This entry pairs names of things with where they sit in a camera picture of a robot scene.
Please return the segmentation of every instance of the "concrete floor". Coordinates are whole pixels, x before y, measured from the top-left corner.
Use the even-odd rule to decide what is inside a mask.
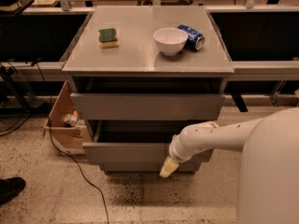
[[[289,106],[248,106],[241,113],[226,102],[222,125],[265,117]],[[0,178],[21,176],[25,190],[0,206],[0,223],[107,223],[101,193],[82,177],[77,165],[60,154],[44,134],[47,117],[33,117],[17,131],[0,136]],[[3,131],[17,118],[0,119]],[[241,154],[215,150],[195,175],[156,173],[105,175],[77,155],[86,177],[106,199],[109,223],[235,223]]]

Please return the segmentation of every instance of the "shoe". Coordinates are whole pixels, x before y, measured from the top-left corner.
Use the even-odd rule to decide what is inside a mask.
[[[26,182],[21,177],[0,179],[0,205],[18,196],[25,186]]]

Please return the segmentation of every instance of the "bowl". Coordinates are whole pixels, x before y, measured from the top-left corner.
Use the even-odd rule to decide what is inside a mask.
[[[173,56],[184,48],[188,35],[178,28],[165,27],[157,30],[153,34],[153,38],[161,53]]]

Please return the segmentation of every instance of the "box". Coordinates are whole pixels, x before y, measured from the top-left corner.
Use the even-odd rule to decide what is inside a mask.
[[[70,85],[66,81],[50,112],[44,129],[50,132],[55,145],[59,149],[70,154],[80,154],[84,153],[83,142],[91,142],[92,139],[86,125],[67,127],[64,122],[64,116],[73,114],[76,110],[70,97],[71,93]]]

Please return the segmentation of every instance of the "soda can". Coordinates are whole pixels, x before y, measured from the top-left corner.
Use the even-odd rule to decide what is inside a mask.
[[[189,49],[197,51],[204,46],[205,37],[201,33],[186,25],[180,25],[178,26],[178,29],[185,31],[188,34],[186,44]]]

